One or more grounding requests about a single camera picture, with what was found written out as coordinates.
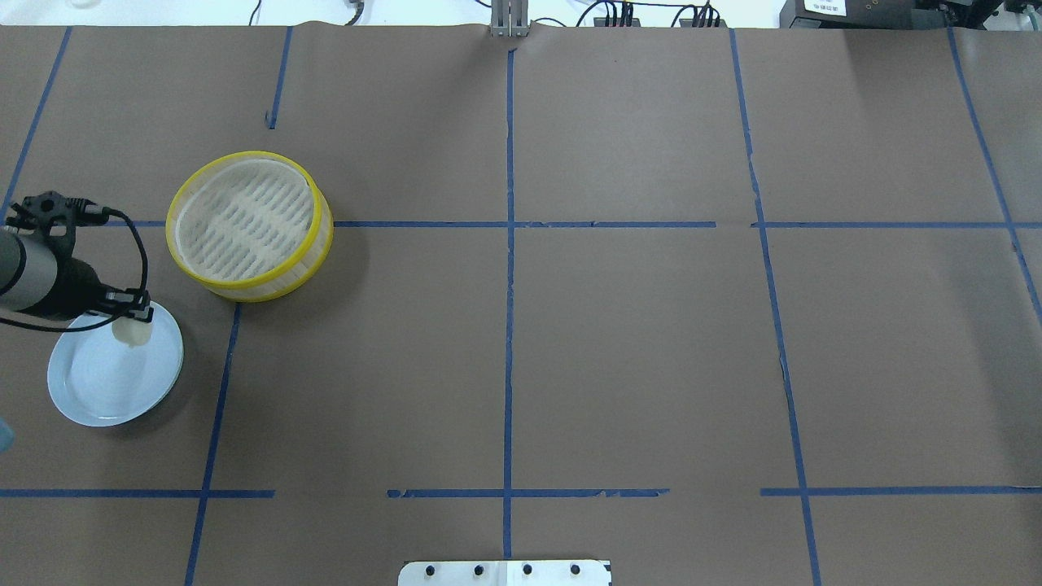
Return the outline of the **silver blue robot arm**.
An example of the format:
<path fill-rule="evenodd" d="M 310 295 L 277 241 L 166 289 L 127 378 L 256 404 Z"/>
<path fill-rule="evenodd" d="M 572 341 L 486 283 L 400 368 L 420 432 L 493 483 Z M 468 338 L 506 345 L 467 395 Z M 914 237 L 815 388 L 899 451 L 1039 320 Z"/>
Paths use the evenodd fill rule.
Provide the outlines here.
<path fill-rule="evenodd" d="M 146 288 L 116 289 L 101 282 L 86 262 L 61 257 L 38 236 L 3 229 L 1 244 L 3 310 L 52 322 L 85 314 L 152 322 Z"/>

